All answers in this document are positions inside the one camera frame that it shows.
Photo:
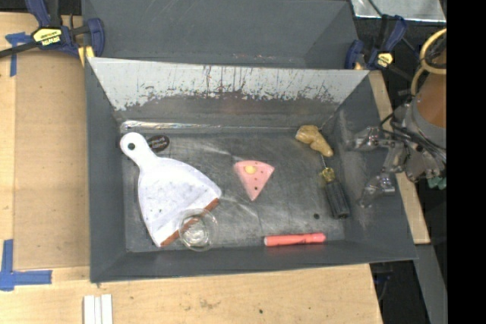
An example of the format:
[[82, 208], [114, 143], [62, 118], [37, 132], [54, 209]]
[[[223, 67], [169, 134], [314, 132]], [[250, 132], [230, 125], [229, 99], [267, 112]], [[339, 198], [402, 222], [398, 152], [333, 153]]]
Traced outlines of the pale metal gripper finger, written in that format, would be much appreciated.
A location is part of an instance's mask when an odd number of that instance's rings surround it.
[[366, 127], [351, 135], [345, 142], [346, 149], [371, 151], [378, 147], [390, 147], [393, 138], [382, 127]]
[[364, 186], [358, 205], [361, 208], [372, 206], [375, 200], [396, 191], [394, 181], [389, 173], [380, 173], [373, 176]]

